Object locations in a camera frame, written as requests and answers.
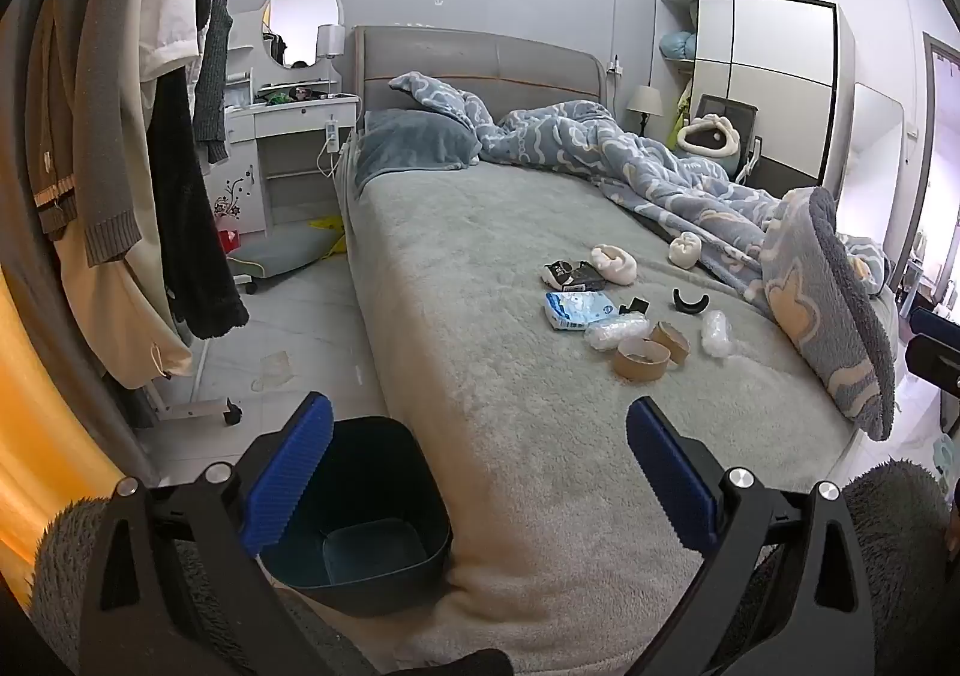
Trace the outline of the black curved plastic piece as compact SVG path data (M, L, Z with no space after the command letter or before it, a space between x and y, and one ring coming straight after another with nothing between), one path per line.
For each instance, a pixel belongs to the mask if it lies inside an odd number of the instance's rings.
M701 315L708 310L709 295L703 294L698 299L688 300L683 297L679 288L675 288L672 291L672 304L674 309L683 315Z

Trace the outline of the grey blue pillow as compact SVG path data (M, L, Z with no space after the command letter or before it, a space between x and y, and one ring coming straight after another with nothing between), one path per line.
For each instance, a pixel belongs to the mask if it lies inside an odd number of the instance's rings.
M460 171L480 157L480 141L460 121L428 110L373 110L356 140L358 193L377 177L411 171Z

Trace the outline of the white wardrobe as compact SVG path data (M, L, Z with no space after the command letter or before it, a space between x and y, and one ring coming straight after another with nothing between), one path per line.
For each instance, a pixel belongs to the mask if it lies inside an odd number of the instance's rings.
M695 34L675 61L692 78L692 110L754 110L743 143L758 154L748 185L781 196L818 185L838 195L850 152L856 39L825 0L661 0Z

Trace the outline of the hanging grey knit sweater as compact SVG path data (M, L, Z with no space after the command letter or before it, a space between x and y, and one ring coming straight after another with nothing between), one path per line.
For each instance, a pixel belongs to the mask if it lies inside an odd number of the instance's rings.
M228 159L224 138L224 88L228 74L229 32L233 18L228 0L212 0L210 21L206 26L202 63L194 84L195 154L208 171L213 164Z

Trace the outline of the blue patterned fleece duvet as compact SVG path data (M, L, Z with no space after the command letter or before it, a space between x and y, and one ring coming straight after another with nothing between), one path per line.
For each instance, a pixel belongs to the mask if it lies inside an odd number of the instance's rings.
M874 312L887 256L869 238L838 232L827 190L775 198L745 187L714 160L622 130L592 100L493 118L477 94L418 71L389 86L466 125L488 162L587 178L667 240L696 235L701 264L778 323L841 414L875 442L889 437L895 352Z

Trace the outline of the blue cartoon tissue pack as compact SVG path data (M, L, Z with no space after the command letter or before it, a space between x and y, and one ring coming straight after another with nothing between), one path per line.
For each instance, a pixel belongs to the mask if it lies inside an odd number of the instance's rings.
M617 305L603 292L556 292L544 295L547 322L558 331L584 331L617 313Z

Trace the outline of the red box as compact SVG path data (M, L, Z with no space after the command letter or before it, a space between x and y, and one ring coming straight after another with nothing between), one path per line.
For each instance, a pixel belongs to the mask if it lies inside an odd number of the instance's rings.
M220 229L218 240L224 253L231 253L241 245L241 236L233 229Z

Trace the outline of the dark teal trash bin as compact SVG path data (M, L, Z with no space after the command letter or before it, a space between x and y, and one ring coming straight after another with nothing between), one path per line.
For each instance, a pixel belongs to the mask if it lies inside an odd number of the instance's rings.
M415 435L386 416L338 421L285 533L260 553L270 577L352 617L431 601L452 527Z

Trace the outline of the grey floor cushion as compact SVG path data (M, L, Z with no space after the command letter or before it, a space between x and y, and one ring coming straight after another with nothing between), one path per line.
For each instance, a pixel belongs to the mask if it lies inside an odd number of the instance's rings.
M242 242L226 255L226 261L235 276L272 279L329 255L340 237L335 229L311 224L277 226L270 235Z

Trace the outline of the small white sock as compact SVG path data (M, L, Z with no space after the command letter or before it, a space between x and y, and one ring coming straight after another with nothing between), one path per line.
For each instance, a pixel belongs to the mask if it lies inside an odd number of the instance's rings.
M700 261L701 252L703 240L700 236L695 232L682 232L670 242L667 258L672 265L691 270Z

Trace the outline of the hanging black garment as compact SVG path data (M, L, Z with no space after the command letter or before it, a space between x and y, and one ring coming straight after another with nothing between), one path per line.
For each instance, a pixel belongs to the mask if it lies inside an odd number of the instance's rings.
M146 143L167 300L197 338L220 338L244 327L249 313L221 248L195 154L184 68L158 77Z

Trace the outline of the orange curtain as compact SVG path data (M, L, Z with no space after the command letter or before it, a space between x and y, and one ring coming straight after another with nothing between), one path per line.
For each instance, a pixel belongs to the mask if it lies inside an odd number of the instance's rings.
M25 605L37 546L55 515L112 492L121 472L76 419L26 333L9 288L0 305L2 577Z

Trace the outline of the bedside lamp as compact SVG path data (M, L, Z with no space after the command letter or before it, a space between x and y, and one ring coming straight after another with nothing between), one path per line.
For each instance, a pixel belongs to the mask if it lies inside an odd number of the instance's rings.
M626 110L638 118L638 133L644 136L649 127L649 121L664 113L661 91L654 86L636 86Z

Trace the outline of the cardboard tape roll core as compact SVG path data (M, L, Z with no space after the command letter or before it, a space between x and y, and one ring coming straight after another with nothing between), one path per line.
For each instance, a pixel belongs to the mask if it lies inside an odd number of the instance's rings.
M628 382L649 383L664 377L672 355L661 343L625 338L613 356L613 372Z

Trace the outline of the black tissue pack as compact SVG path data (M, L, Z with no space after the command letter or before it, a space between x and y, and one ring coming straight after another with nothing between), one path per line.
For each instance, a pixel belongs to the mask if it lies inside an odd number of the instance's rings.
M607 284L607 279L587 261L553 261L542 268L540 279L553 292L599 292Z

